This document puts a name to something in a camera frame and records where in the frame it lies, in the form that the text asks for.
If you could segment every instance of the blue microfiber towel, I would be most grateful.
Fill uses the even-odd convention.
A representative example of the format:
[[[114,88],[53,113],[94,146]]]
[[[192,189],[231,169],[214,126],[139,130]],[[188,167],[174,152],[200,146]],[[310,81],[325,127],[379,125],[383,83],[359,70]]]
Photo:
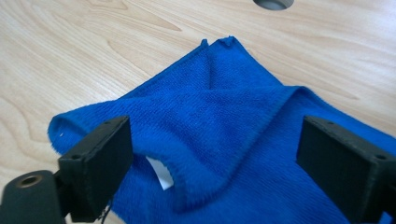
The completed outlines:
[[[234,37],[204,40],[118,100],[54,117],[50,141],[64,154],[121,115],[131,118],[135,157],[113,210],[126,223],[347,223],[295,162],[304,115],[396,154],[395,138],[282,85]],[[161,188],[146,156],[168,168],[172,188]]]

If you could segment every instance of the towel label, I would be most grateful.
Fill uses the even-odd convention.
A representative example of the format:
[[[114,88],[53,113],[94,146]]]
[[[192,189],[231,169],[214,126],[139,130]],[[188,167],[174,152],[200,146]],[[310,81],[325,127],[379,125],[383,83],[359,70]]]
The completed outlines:
[[[161,187],[163,187],[163,190],[172,187],[174,185],[174,182],[168,168],[166,168],[166,166],[164,166],[163,163],[160,161],[154,160],[150,157],[146,157],[146,159],[148,159],[148,162],[151,164],[152,168],[154,169],[154,172],[157,175]]]

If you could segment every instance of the hole in table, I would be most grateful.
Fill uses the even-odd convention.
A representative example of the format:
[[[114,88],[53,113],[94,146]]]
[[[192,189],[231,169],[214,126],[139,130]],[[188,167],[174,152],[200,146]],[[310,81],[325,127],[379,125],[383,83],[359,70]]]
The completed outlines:
[[[284,10],[293,5],[294,0],[253,0],[258,6],[269,10]]]

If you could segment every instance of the screw hole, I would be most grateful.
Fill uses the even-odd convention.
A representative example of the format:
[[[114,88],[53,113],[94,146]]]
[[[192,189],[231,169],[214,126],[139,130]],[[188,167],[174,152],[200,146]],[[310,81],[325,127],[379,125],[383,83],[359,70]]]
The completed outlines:
[[[72,156],[72,160],[78,160],[78,159],[80,159],[80,158],[81,158],[80,155],[73,155],[73,156]]]
[[[43,178],[43,176],[41,176],[41,175],[29,175],[29,176],[25,177],[24,179],[20,180],[17,183],[17,187],[20,189],[32,187],[33,185],[40,182],[42,178]]]
[[[385,156],[383,156],[383,155],[376,155],[375,156],[377,159],[379,159],[379,160],[386,160],[387,158],[385,157]]]
[[[259,7],[279,11],[291,7],[294,0],[253,0]]]

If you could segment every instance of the wood grain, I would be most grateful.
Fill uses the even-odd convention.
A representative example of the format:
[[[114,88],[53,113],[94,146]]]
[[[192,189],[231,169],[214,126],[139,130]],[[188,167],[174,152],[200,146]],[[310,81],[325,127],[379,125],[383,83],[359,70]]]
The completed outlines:
[[[304,85],[396,135],[396,1],[0,1],[0,189],[56,171],[50,119],[116,99],[194,49],[235,35],[286,85]],[[107,223],[121,223],[114,215]]]

